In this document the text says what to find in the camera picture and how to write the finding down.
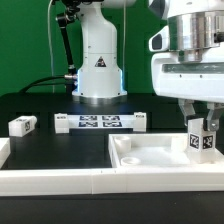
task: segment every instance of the black cable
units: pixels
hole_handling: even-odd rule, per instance
[[[55,80],[55,79],[64,79],[64,76],[63,75],[60,75],[60,76],[50,76],[50,77],[46,77],[46,78],[43,78],[43,79],[38,79],[32,83],[30,83],[29,85],[25,86],[24,88],[22,88],[19,93],[26,93],[26,91],[35,86],[35,84],[38,84],[38,83],[41,83],[41,82],[45,82],[45,81],[49,81],[49,80]]]
[[[71,11],[71,12],[67,11],[66,13],[58,14],[56,17],[56,20],[60,27],[61,35],[63,38],[65,54],[66,54],[67,63],[68,63],[68,73],[72,74],[72,75],[76,74],[77,71],[76,71],[76,68],[75,68],[75,65],[73,62],[72,51],[71,51],[70,42],[69,42],[69,38],[68,38],[68,32],[67,32],[66,27],[69,23],[75,22],[74,15],[75,15],[74,11]]]
[[[36,86],[56,86],[56,85],[66,85],[66,84],[68,84],[68,83],[65,83],[65,82],[59,82],[59,83],[42,83],[42,84],[32,85],[32,86],[29,87],[29,89],[32,88],[32,87],[36,87]]]

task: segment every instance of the cable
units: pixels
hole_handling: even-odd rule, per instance
[[[123,74],[125,75],[125,48],[126,48],[126,19],[127,19],[127,10],[126,10],[126,1],[124,1],[124,39],[123,39]]]
[[[46,78],[43,78],[43,79],[38,79],[38,80],[36,80],[36,81],[30,83],[29,85],[25,86],[24,88],[22,88],[22,89],[19,91],[19,93],[26,93],[26,91],[27,91],[29,88],[35,86],[35,85],[38,84],[38,83],[45,82],[45,81],[49,81],[49,80],[56,80],[56,79],[64,79],[64,76],[63,76],[63,75],[61,75],[61,76],[53,76],[53,77],[50,76],[50,77],[46,77]]]
[[[35,84],[35,85],[30,86],[29,88],[27,87],[25,92],[27,92],[28,89],[30,89],[32,87],[36,87],[36,86],[56,86],[56,85],[66,85],[66,83],[65,82],[60,82],[60,83],[42,83],[42,84]]]
[[[51,62],[51,76],[54,76],[54,55],[53,55],[53,47],[52,47],[52,37],[51,37],[51,5],[54,0],[50,0],[47,10],[47,29],[48,29],[48,44],[50,51],[50,62]]]

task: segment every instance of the black table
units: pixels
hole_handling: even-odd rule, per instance
[[[8,122],[21,115],[34,115],[38,119],[35,131],[23,138],[10,138],[12,152],[3,170],[109,168],[108,134],[133,133],[132,129],[76,129],[56,135],[55,113],[131,115],[147,112],[147,133],[186,132],[177,100],[151,94],[129,94],[124,103],[94,106],[74,102],[65,94],[15,93],[2,96],[0,108],[0,137],[8,137]],[[201,116],[207,115],[206,105],[197,103],[195,108]],[[220,126],[217,148],[224,152],[223,118]],[[0,198],[1,224],[223,223],[223,211],[224,192]]]

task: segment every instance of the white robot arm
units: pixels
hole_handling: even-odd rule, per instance
[[[107,104],[120,101],[127,95],[123,90],[122,71],[117,66],[117,30],[103,17],[101,8],[122,8],[135,1],[62,0],[67,7],[66,22],[77,17],[83,33],[83,65],[78,71],[77,89],[73,91],[76,100]]]
[[[194,100],[209,102],[206,126],[218,130],[224,111],[224,2],[149,0],[149,8],[161,10],[168,22],[149,41],[152,52],[164,51],[151,62],[156,93],[179,98],[185,117],[194,115]]]

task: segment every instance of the robot logo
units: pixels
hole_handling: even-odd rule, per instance
[[[97,61],[95,67],[107,67],[104,60],[103,60],[103,57],[100,57],[99,60]]]

